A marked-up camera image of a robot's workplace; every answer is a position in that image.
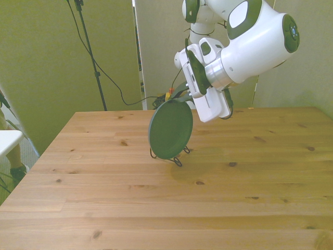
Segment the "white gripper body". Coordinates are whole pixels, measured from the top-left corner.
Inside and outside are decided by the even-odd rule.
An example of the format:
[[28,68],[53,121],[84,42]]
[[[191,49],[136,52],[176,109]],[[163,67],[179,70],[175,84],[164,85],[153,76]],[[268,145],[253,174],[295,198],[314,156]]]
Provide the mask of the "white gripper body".
[[221,60],[224,46],[218,40],[204,37],[199,41],[204,72],[210,83],[206,95],[195,98],[194,103],[202,122],[217,117],[228,119],[233,113],[233,101],[228,89],[232,80],[227,75]]

